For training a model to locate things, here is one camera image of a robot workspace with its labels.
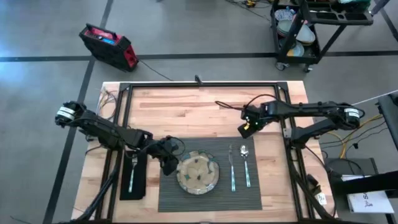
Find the placemat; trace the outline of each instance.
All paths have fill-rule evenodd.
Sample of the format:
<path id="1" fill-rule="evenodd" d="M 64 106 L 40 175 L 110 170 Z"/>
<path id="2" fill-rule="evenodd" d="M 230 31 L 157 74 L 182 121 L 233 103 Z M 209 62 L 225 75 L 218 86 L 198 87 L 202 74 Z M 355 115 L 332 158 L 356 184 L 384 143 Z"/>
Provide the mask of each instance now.
<path id="1" fill-rule="evenodd" d="M 179 186 L 175 172 L 169 176 L 160 172 L 159 212 L 262 209 L 253 138 L 186 138 L 182 140 L 186 145 L 183 155 L 199 150 L 212 154 L 220 166 L 220 178 L 212 191 L 203 195 L 192 195 Z M 231 191 L 231 166 L 228 159 L 230 145 L 233 146 L 235 192 Z M 239 151 L 241 145 L 246 145 L 249 148 L 247 161 L 250 188 L 246 187 L 244 160 Z"/>

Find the glass plate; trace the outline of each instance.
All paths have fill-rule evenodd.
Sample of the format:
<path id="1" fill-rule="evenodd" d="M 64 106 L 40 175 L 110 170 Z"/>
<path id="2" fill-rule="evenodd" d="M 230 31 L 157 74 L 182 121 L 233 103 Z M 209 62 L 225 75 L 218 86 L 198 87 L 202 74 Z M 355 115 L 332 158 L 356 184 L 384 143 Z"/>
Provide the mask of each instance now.
<path id="1" fill-rule="evenodd" d="M 190 194 L 201 195 L 213 190 L 219 177 L 218 163 L 205 151 L 184 155 L 177 166 L 177 181 Z"/>

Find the wooden table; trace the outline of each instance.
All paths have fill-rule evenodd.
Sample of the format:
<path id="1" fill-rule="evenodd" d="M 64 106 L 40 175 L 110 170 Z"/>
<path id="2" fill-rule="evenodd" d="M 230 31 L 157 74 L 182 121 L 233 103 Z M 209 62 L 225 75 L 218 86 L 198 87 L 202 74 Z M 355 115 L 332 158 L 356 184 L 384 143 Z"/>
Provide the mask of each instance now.
<path id="1" fill-rule="evenodd" d="M 292 103 L 308 103 L 303 82 L 287 82 Z M 105 82 L 108 91 L 118 91 L 118 82 Z M 129 125 L 154 134 L 156 139 L 166 135 L 187 137 L 233 137 L 240 136 L 237 127 L 243 123 L 240 112 L 227 110 L 214 104 L 215 100 L 242 106 L 260 94 L 274 95 L 269 87 L 197 87 L 197 88 L 136 88 L 133 92 Z M 261 97 L 254 104 L 273 100 Z M 122 123 L 123 99 L 119 124 Z M 101 115 L 109 116 L 114 104 L 108 104 Z M 306 127 L 313 124 L 312 118 L 296 118 L 296 125 Z M 294 222 L 297 221 L 292 188 L 286 163 L 285 148 L 282 142 L 279 123 L 271 123 L 254 135 L 256 159 L 259 173 L 262 210 L 222 211 L 222 212 L 178 212 L 159 213 L 159 162 L 148 157 L 146 196 L 142 200 L 119 201 L 119 188 L 116 196 L 114 222 Z M 97 146 L 92 142 L 89 148 Z M 307 146 L 322 158 L 318 141 L 309 140 Z M 308 150 L 303 150 L 305 168 L 320 183 L 326 195 L 329 213 L 334 201 L 328 177 L 323 167 Z M 91 203 L 100 189 L 105 149 L 88 153 L 75 201 L 72 218 L 81 214 Z M 299 190 L 303 214 L 305 209 L 303 193 Z M 104 200 L 103 216 L 106 216 L 109 191 Z"/>

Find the gray floor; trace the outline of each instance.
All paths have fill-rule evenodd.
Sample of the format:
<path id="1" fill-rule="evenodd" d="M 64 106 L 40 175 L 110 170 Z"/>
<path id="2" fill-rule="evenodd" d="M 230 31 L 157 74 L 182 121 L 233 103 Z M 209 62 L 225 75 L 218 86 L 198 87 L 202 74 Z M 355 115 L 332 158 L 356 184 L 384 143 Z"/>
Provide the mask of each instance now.
<path id="1" fill-rule="evenodd" d="M 0 1 L 0 57 L 89 55 L 77 34 L 86 22 L 99 25 L 107 0 Z M 398 26 L 396 1 L 386 8 Z M 261 18 L 222 0 L 114 0 L 107 29 L 126 35 L 137 54 L 273 52 L 269 8 Z M 317 26 L 321 45 L 336 27 Z M 348 27 L 330 51 L 398 50 L 381 15 L 370 27 Z M 355 103 L 398 89 L 398 56 L 326 57 L 309 74 L 299 66 L 278 71 L 274 58 L 146 60 L 173 80 L 303 80 L 310 101 Z M 13 216 L 41 223 L 60 162 L 67 129 L 53 117 L 64 101 L 77 99 L 88 62 L 0 62 L 0 220 Z M 96 62 L 85 103 L 94 109 L 104 81 L 164 81 L 143 64 L 124 73 Z M 367 116 L 375 101 L 362 103 Z M 323 136 L 321 141 L 332 140 Z M 54 222 L 72 212 L 87 143 L 77 134 L 55 212 Z M 326 149 L 336 157 L 340 149 Z M 398 169 L 398 153 L 384 131 L 361 142 L 349 157 L 374 157 L 380 172 Z M 394 208 L 398 203 L 392 200 Z M 380 215 L 353 215 L 345 220 L 385 223 Z"/>

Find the metal cart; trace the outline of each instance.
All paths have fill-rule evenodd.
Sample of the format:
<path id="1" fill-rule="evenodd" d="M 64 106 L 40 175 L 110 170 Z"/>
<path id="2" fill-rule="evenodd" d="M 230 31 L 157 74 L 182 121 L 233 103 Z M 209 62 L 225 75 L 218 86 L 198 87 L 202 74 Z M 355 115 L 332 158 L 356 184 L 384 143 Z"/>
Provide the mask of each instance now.
<path id="1" fill-rule="evenodd" d="M 336 10 L 336 4 L 328 2 L 311 2 L 307 0 L 296 0 L 298 4 L 283 5 L 279 4 L 279 0 L 274 0 L 271 9 L 272 35 L 274 36 L 275 51 L 277 53 L 276 68 L 284 70 L 290 63 L 305 64 L 304 72 L 308 73 L 312 70 L 311 65 L 319 63 L 322 57 L 326 54 L 330 46 L 342 33 L 347 26 L 369 26 L 373 24 L 373 19 L 368 11 L 365 12 L 346 12 L 344 10 Z M 279 46 L 279 39 L 283 38 L 277 33 L 278 21 L 275 19 L 275 12 L 278 9 L 285 9 L 286 7 L 293 9 L 296 16 L 292 21 L 289 33 L 285 37 L 284 44 Z M 309 26 L 315 34 L 315 41 L 309 46 L 304 46 L 305 53 L 301 57 L 288 56 L 288 51 L 292 48 L 296 41 L 296 36 L 299 33 L 304 22 L 308 24 L 329 24 L 339 26 L 337 31 L 332 35 L 330 40 L 323 49 L 319 46 L 317 32 L 315 26 Z"/>

